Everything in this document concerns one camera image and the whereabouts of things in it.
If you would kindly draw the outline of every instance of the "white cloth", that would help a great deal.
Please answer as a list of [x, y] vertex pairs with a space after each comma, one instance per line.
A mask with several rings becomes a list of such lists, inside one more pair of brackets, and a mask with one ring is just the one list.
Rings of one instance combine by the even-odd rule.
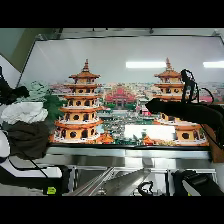
[[43, 102], [21, 102], [7, 106], [2, 112], [2, 120], [8, 124], [15, 124], [17, 121], [33, 123], [44, 121], [48, 111], [43, 108]]

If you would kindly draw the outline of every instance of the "pagoda spire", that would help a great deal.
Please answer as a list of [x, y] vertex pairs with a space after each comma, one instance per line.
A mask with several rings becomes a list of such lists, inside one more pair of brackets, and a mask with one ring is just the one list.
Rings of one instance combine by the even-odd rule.
[[166, 58], [166, 70], [172, 70], [169, 58]]
[[89, 72], [89, 63], [88, 63], [88, 59], [86, 59], [85, 65], [82, 69], [83, 72]]

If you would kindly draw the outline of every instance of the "yellow-green sticker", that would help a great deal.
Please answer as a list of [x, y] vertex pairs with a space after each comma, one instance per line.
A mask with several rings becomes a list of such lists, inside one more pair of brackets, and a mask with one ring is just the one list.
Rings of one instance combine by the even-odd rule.
[[47, 194], [55, 194], [55, 193], [56, 193], [56, 189], [54, 187], [48, 187]]

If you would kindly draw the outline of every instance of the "large display screen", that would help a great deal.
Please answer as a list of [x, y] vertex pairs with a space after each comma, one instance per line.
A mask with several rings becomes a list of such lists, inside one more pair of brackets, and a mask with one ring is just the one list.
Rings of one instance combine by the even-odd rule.
[[[224, 61], [220, 37], [36, 41], [20, 85], [48, 109], [53, 143], [208, 146], [199, 124], [153, 114], [145, 104], [180, 101], [183, 69], [193, 72], [199, 89], [223, 101], [223, 69], [203, 64], [217, 61]], [[200, 91], [200, 101], [211, 100]]]

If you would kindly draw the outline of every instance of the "tiered tower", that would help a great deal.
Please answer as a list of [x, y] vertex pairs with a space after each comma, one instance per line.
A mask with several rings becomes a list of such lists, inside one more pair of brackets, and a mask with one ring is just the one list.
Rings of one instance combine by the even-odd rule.
[[[166, 71], [155, 75], [160, 78], [160, 82], [155, 84], [161, 90], [160, 94], [154, 94], [154, 98], [160, 98], [163, 101], [181, 101], [184, 83], [181, 74], [174, 71], [170, 61], [166, 59]], [[176, 129], [175, 143], [181, 146], [207, 146], [208, 142], [205, 135], [200, 132], [199, 124], [182, 121], [177, 117], [160, 114], [160, 118], [154, 121], [154, 124], [172, 125]]]
[[97, 142], [100, 135], [97, 133], [96, 127], [103, 123], [96, 113], [96, 111], [103, 109], [96, 102], [101, 96], [94, 93], [94, 90], [100, 86], [95, 83], [95, 79], [99, 77], [100, 75], [90, 73], [88, 59], [86, 59], [81, 73], [69, 76], [75, 82], [64, 84], [72, 89], [72, 93], [64, 96], [68, 103], [60, 108], [60, 111], [64, 112], [64, 116], [55, 121], [57, 128], [53, 142]]

